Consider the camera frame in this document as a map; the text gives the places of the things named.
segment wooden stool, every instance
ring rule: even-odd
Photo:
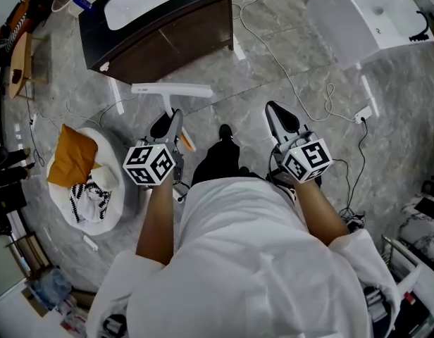
[[[48,84],[46,80],[32,79],[32,57],[31,47],[32,39],[44,40],[32,37],[32,34],[25,32],[17,41],[15,49],[12,53],[11,72],[9,76],[8,94],[11,99],[16,96],[24,99],[34,100],[25,95],[20,95],[20,90],[26,82],[38,82],[40,84]]]

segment black pants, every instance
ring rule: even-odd
[[[192,179],[192,186],[222,177],[259,177],[255,173],[239,169],[240,148],[231,139],[214,144],[206,158],[198,165]]]
[[[0,187],[17,182],[21,179],[26,179],[27,171],[22,166],[5,169],[16,163],[24,161],[25,159],[26,154],[22,149],[8,153],[7,158],[0,163]]]

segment black faucet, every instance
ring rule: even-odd
[[[423,16],[423,18],[426,19],[427,26],[426,26],[426,28],[425,28],[422,32],[420,32],[420,33],[418,33],[417,35],[414,35],[414,36],[412,36],[412,37],[409,37],[409,41],[410,41],[410,42],[424,42],[424,41],[430,39],[430,38],[428,37],[428,35],[426,34],[426,32],[428,31],[428,28],[429,28],[428,19],[427,19],[427,17],[423,14],[422,11],[417,11],[417,13],[418,13],[418,14],[421,14],[421,15]]]

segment black and white marker cube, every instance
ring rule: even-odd
[[[290,149],[283,166],[298,182],[303,183],[322,175],[332,163],[325,142],[319,139]]]
[[[130,148],[123,168],[137,185],[160,185],[175,167],[165,144]]]

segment white pillow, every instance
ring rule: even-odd
[[[108,166],[101,166],[90,171],[92,179],[100,189],[105,192],[112,192],[118,187],[118,180],[116,176],[112,173],[112,170]]]

